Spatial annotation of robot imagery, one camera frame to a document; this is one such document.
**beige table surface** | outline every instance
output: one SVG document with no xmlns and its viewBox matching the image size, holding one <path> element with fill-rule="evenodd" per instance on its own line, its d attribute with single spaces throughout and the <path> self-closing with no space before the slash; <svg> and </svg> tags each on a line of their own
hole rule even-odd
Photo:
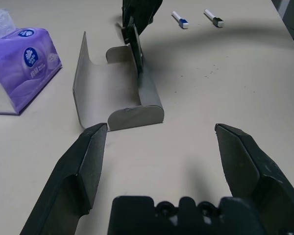
<svg viewBox="0 0 294 235">
<path fill-rule="evenodd" d="M 19 234 L 53 167 L 82 132 L 72 85 L 83 32 L 94 63 L 122 45 L 121 0 L 0 0 L 18 27 L 46 28 L 63 63 L 19 116 L 0 116 L 0 235 Z M 215 28 L 208 8 L 225 20 Z M 171 17 L 189 21 L 182 30 Z M 270 0 L 164 0 L 141 35 L 165 120 L 110 132 L 90 215 L 77 235 L 107 232 L 112 200 L 230 196 L 215 123 L 251 134 L 294 186 L 294 42 Z"/>
</svg>

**purple tissue box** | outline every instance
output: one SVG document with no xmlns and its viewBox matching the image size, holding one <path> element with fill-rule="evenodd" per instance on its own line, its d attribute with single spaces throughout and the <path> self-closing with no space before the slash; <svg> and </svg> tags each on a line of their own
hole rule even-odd
<svg viewBox="0 0 294 235">
<path fill-rule="evenodd" d="M 0 114 L 19 114 L 61 67 L 43 28 L 17 29 L 0 38 Z"/>
</svg>

